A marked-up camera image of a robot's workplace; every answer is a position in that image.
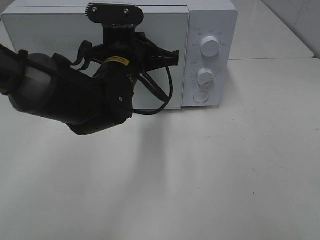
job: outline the microwave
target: microwave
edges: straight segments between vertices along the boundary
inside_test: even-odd
[[[179,63],[171,66],[173,96],[167,109],[217,106],[220,103],[238,12],[230,0],[112,0],[135,4],[144,13],[136,32],[168,51],[179,50]],[[100,24],[85,14],[88,0],[16,0],[1,19],[16,52],[77,58],[82,41],[99,45]],[[84,72],[93,76],[99,65]],[[149,73],[167,93],[165,69]],[[134,89],[135,109],[157,109],[162,102],[142,84]]]

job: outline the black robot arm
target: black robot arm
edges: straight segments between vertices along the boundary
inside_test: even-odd
[[[78,135],[122,124],[133,113],[153,115],[163,110],[173,94],[169,66],[178,65],[179,51],[158,48],[144,33],[135,32],[144,17],[134,5],[90,3],[86,14],[102,24],[103,44],[93,47],[84,41],[74,63],[57,53],[16,54],[0,45],[0,93],[16,110],[63,122]],[[72,68],[83,59],[79,70]],[[80,72],[91,61],[101,64],[93,77]],[[147,73],[160,68],[166,68],[169,95]],[[137,81],[163,101],[159,109],[133,109]]]

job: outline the table surface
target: table surface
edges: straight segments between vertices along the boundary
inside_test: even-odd
[[[6,240],[318,240],[320,60],[231,60],[220,107],[76,136],[0,101]]]
[[[230,59],[312,58],[306,45],[261,1],[231,0],[238,10]]]

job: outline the white wall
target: white wall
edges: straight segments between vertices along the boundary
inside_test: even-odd
[[[320,0],[262,0],[320,58]]]

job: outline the power knob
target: power knob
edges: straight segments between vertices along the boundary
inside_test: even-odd
[[[206,36],[200,43],[201,53],[208,57],[214,57],[220,51],[220,40],[216,36]]]
[[[196,80],[200,86],[206,85],[215,81],[215,74],[209,68],[202,68],[198,71]]]

